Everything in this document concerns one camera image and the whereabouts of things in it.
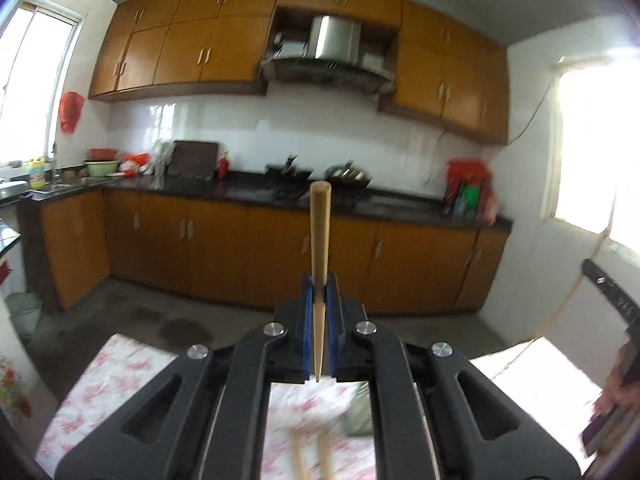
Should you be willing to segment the right hand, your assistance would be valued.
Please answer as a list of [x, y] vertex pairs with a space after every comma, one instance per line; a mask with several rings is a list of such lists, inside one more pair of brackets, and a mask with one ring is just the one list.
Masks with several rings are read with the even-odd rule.
[[626, 358], [630, 347], [627, 342], [617, 352], [616, 360], [610, 370], [610, 374], [605, 379], [604, 387], [593, 404], [593, 415], [600, 416], [608, 414], [615, 405], [635, 405], [640, 404], [640, 388], [638, 382], [623, 384], [622, 364]]

